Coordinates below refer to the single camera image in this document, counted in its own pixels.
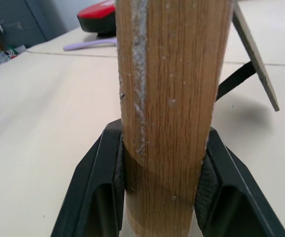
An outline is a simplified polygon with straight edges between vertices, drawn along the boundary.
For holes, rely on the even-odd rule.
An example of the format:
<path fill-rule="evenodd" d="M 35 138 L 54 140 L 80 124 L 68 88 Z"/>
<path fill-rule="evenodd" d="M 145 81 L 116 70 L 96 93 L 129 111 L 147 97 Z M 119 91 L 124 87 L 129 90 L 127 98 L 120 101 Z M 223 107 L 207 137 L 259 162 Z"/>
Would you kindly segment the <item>grey cabinet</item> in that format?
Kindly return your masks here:
<path fill-rule="evenodd" d="M 29 48 L 66 31 L 54 0 L 0 0 L 0 43 L 4 48 Z"/>

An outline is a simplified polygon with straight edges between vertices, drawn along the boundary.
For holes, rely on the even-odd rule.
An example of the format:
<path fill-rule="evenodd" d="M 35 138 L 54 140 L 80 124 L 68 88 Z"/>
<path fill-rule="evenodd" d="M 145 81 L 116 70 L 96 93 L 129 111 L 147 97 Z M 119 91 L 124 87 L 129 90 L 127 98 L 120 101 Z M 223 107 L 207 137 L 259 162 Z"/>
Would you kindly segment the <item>wooden plank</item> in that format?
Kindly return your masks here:
<path fill-rule="evenodd" d="M 236 0 L 116 0 L 128 222 L 189 237 Z"/>

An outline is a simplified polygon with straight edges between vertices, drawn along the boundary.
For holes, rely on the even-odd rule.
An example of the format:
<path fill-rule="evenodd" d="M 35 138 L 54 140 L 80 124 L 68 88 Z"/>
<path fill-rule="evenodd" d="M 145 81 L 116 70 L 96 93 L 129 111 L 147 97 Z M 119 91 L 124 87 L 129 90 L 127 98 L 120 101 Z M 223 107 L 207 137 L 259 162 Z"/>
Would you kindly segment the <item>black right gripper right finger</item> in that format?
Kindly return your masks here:
<path fill-rule="evenodd" d="M 211 128 L 195 200 L 203 237 L 285 237 L 246 165 Z"/>

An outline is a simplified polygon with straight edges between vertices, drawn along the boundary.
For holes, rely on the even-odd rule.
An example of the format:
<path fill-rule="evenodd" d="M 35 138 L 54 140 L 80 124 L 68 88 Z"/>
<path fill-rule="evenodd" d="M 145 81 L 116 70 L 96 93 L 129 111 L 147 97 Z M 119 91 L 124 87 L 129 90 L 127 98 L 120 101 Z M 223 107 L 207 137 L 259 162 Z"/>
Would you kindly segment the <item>red and black device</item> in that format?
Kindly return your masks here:
<path fill-rule="evenodd" d="M 97 33 L 100 38 L 116 36 L 115 0 L 104 0 L 93 4 L 77 14 L 81 29 L 88 33 Z"/>

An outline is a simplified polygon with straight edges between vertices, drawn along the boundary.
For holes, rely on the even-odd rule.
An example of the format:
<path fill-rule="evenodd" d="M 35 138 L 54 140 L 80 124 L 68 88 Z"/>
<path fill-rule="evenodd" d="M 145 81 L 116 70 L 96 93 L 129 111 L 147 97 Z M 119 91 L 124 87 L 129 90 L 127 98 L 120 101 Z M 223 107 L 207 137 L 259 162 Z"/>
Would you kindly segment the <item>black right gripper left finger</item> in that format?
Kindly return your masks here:
<path fill-rule="evenodd" d="M 78 163 L 50 237 L 119 237 L 124 205 L 122 121 L 106 125 Z"/>

